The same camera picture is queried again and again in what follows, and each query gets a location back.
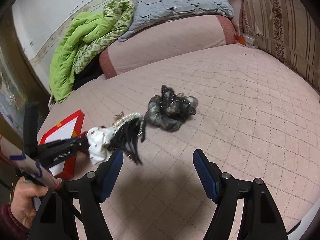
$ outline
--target green blanket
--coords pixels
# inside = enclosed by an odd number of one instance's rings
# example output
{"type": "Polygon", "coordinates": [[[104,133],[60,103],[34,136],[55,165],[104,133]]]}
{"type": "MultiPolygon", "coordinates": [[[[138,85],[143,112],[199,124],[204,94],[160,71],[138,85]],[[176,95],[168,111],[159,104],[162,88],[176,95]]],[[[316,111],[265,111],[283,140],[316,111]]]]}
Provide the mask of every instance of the green blanket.
{"type": "Polygon", "coordinates": [[[75,73],[128,30],[133,13],[131,0],[112,0],[103,13],[81,12],[72,20],[50,64],[50,89],[57,102],[72,92],[75,73]]]}

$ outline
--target white wall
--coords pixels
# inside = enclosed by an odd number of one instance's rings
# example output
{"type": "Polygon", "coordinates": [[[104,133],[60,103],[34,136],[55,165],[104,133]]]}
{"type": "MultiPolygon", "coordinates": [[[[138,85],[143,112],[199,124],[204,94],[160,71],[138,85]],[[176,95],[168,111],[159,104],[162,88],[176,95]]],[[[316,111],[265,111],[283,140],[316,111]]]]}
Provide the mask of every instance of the white wall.
{"type": "Polygon", "coordinates": [[[13,19],[26,56],[31,59],[76,10],[91,0],[17,0],[13,19]]]}

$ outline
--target finger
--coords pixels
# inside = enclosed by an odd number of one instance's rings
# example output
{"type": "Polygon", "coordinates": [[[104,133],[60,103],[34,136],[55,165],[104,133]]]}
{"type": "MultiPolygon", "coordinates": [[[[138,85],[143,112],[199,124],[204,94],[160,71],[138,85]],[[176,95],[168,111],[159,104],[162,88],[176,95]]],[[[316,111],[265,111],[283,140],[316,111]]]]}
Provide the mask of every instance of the finger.
{"type": "Polygon", "coordinates": [[[19,180],[17,181],[17,184],[16,185],[20,185],[22,183],[25,183],[26,182],[26,179],[24,178],[24,176],[20,177],[19,180]]]}
{"type": "Polygon", "coordinates": [[[47,194],[48,188],[33,183],[21,185],[20,193],[23,197],[43,197],[47,194]]]}

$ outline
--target gray quilted pillow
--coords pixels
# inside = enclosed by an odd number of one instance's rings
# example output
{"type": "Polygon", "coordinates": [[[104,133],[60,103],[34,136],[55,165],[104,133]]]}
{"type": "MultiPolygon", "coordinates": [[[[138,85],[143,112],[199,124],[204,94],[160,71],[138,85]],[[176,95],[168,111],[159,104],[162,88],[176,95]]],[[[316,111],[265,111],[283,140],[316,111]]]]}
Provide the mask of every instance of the gray quilted pillow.
{"type": "Polygon", "coordinates": [[[232,18],[233,8],[228,0],[132,0],[136,4],[133,22],[119,41],[126,41],[131,35],[156,23],[178,18],[219,14],[232,18]]]}

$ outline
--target white stick with purple markings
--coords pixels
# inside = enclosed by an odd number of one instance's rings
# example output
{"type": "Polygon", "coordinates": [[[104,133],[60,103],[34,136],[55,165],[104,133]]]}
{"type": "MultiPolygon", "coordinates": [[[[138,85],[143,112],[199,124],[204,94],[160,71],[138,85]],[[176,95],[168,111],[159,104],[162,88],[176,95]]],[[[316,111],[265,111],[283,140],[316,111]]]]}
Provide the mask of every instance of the white stick with purple markings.
{"type": "Polygon", "coordinates": [[[24,170],[49,188],[57,190],[61,187],[61,183],[42,167],[40,163],[23,154],[20,149],[2,135],[0,135],[0,159],[8,165],[24,170]]]}

